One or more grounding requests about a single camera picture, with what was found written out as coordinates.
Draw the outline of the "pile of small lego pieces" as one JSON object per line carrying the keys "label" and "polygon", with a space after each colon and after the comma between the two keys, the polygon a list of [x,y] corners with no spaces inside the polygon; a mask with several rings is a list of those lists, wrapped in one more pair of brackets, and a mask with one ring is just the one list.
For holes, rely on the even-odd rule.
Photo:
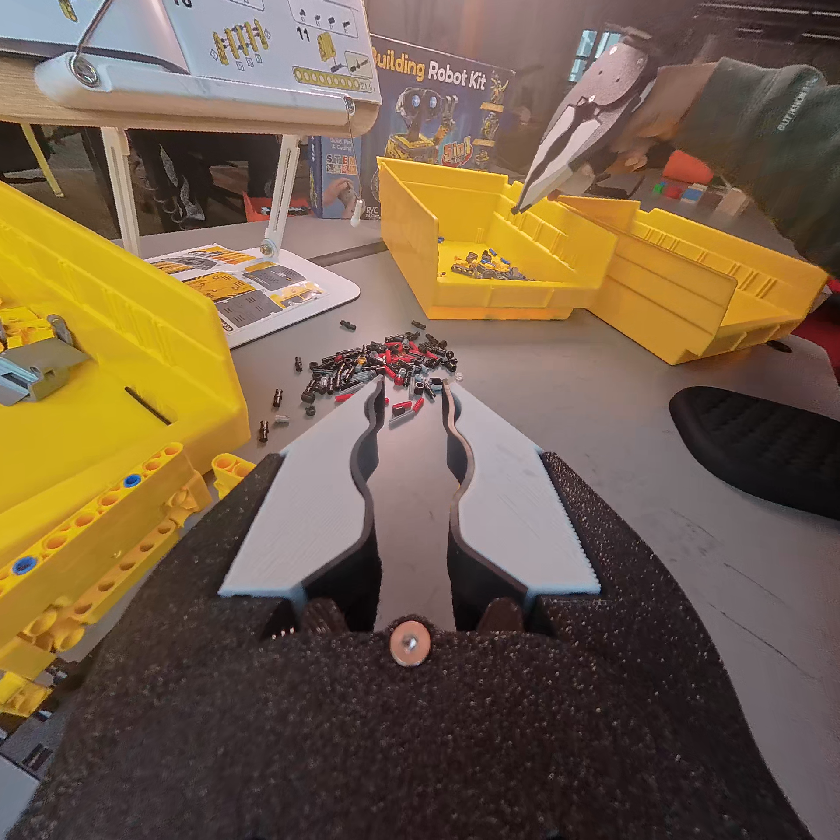
{"label": "pile of small lego pieces", "polygon": [[433,405],[445,384],[464,381],[455,349],[417,320],[407,331],[354,342],[318,358],[297,356],[293,371],[301,383],[289,393],[275,390],[272,414],[259,422],[261,446],[267,445],[271,430],[289,428],[299,417],[313,422],[319,409],[345,406],[375,382],[384,386],[385,420],[393,427],[407,424]]}

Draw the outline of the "open lego instruction booklet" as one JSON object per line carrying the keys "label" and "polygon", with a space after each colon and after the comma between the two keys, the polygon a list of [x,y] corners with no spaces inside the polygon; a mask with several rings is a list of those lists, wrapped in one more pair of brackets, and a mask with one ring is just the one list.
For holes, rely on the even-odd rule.
{"label": "open lego instruction booklet", "polygon": [[38,89],[74,109],[382,104],[362,2],[2,1],[1,36],[2,54],[39,59]]}

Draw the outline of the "pale document stand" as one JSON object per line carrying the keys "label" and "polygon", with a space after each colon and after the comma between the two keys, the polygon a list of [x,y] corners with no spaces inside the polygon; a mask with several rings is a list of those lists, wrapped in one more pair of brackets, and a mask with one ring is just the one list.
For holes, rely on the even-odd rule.
{"label": "pale document stand", "polygon": [[303,137],[358,138],[382,105],[361,1],[2,2],[2,58],[34,61],[24,109],[80,123],[282,137],[261,251],[279,255]]}

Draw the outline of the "red fabric bag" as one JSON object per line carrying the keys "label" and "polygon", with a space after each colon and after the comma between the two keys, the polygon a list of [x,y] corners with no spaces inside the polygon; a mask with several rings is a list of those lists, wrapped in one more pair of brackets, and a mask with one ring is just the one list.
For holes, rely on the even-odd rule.
{"label": "red fabric bag", "polygon": [[820,329],[818,338],[812,341],[826,351],[839,381],[839,279],[830,278],[826,287],[825,299],[812,313]]}

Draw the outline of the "person's right hand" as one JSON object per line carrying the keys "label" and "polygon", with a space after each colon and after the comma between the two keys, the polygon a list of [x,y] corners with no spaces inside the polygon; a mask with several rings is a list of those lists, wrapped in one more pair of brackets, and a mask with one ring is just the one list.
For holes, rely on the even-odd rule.
{"label": "person's right hand", "polygon": [[616,153],[612,172],[643,169],[653,147],[675,138],[682,120],[700,97],[717,64],[664,66],[658,70],[645,100],[633,111],[623,132],[612,144]]}

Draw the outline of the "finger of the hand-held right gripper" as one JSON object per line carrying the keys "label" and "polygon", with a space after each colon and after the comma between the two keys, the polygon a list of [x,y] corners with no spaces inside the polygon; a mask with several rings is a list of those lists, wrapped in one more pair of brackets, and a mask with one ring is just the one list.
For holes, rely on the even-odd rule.
{"label": "finger of the hand-held right gripper", "polygon": [[609,144],[614,126],[599,119],[557,119],[542,139],[523,185],[524,202],[559,190]]}
{"label": "finger of the hand-held right gripper", "polygon": [[521,214],[549,195],[573,174],[573,161],[592,137],[592,107],[561,107],[543,136],[517,204]]}

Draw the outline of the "window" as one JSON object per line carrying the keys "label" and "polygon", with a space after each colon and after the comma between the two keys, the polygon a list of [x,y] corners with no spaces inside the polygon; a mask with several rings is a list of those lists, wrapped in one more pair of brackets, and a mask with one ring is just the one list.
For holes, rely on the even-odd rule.
{"label": "window", "polygon": [[570,83],[580,81],[592,63],[600,58],[603,52],[614,47],[621,37],[622,34],[616,30],[584,29],[574,54],[568,81]]}

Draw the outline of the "person's right forearm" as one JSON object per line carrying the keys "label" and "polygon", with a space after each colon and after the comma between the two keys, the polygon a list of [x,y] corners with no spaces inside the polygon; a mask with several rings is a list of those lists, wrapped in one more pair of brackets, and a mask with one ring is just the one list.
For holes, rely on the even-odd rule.
{"label": "person's right forearm", "polygon": [[748,194],[806,261],[839,278],[839,86],[811,66],[719,59],[673,145]]}

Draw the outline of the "lego model on black base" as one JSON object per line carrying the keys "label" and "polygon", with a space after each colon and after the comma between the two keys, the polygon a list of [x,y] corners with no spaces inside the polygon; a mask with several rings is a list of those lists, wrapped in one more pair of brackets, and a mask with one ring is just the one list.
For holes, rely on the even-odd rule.
{"label": "lego model on black base", "polygon": [[158,564],[186,521],[255,463],[202,465],[171,435],[105,456],[2,441],[2,837],[44,778],[89,654],[68,656]]}

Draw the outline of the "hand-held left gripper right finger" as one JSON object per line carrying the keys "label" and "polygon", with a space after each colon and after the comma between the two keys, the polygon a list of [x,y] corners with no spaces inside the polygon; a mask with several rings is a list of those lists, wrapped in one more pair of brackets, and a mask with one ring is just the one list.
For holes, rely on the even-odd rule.
{"label": "hand-held left gripper right finger", "polygon": [[599,595],[601,583],[544,451],[458,383],[442,393],[458,482],[448,570],[459,597]]}

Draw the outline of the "grey lego bracket piece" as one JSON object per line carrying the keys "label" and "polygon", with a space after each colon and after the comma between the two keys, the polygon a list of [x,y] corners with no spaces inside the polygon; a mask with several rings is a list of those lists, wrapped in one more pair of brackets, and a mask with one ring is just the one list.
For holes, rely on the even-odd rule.
{"label": "grey lego bracket piece", "polygon": [[67,322],[58,314],[47,319],[56,338],[1,352],[1,404],[36,403],[64,387],[72,372],[90,360],[77,347]]}

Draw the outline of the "yellow storage bin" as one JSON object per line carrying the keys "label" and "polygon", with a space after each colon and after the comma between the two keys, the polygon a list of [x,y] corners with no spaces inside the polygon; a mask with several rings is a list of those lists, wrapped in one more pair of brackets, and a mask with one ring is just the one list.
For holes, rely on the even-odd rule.
{"label": "yellow storage bin", "polygon": [[664,209],[560,202],[616,236],[590,312],[668,364],[787,337],[827,282],[819,267]]}
{"label": "yellow storage bin", "polygon": [[[379,158],[381,235],[432,320],[563,320],[589,309],[616,236],[562,203],[515,215],[522,184],[501,174]],[[456,256],[497,252],[534,282],[451,272]]]}
{"label": "yellow storage bin", "polygon": [[250,437],[210,300],[2,184],[2,303],[61,316],[89,360],[41,402],[2,408],[2,562],[180,443],[199,473]]}

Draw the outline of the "orange red crate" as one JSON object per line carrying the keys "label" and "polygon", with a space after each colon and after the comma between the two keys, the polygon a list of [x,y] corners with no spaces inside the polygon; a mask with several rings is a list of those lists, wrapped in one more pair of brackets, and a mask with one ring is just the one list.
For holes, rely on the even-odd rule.
{"label": "orange red crate", "polygon": [[686,184],[708,185],[715,174],[703,161],[681,150],[673,150],[663,169],[663,177]]}

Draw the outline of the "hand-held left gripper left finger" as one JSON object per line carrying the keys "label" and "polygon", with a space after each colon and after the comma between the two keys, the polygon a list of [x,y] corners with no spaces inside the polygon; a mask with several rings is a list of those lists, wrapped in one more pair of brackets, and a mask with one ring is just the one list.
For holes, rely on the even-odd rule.
{"label": "hand-held left gripper left finger", "polygon": [[374,526],[385,383],[374,378],[280,451],[280,467],[231,563],[222,597],[306,598]]}

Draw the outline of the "yellow lego frame pieces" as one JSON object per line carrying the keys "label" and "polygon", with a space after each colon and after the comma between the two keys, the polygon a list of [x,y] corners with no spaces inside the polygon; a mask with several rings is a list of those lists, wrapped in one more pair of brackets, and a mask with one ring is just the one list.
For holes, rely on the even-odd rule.
{"label": "yellow lego frame pieces", "polygon": [[56,331],[51,323],[29,308],[1,308],[1,342],[5,350],[25,347],[56,337]]}

